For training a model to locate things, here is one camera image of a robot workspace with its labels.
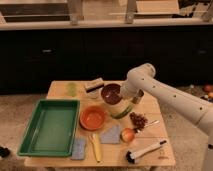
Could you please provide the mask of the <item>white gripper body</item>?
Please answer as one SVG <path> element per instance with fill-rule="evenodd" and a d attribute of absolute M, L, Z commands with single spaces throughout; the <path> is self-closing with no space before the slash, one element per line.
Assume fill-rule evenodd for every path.
<path fill-rule="evenodd" d="M 120 96 L 123 99 L 134 97 L 138 92 L 138 88 L 134 87 L 131 83 L 124 81 L 120 87 Z"/>

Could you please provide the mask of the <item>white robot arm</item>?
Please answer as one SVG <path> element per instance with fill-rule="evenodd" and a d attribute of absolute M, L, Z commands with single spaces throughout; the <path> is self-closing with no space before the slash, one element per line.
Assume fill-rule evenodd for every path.
<path fill-rule="evenodd" d="M 213 103 L 159 82 L 154 78 L 155 74 L 156 70 L 150 63 L 129 70 L 121 85 L 121 97 L 128 99 L 134 97 L 139 90 L 145 91 L 196 125 L 208 136 L 201 171 L 213 171 Z"/>

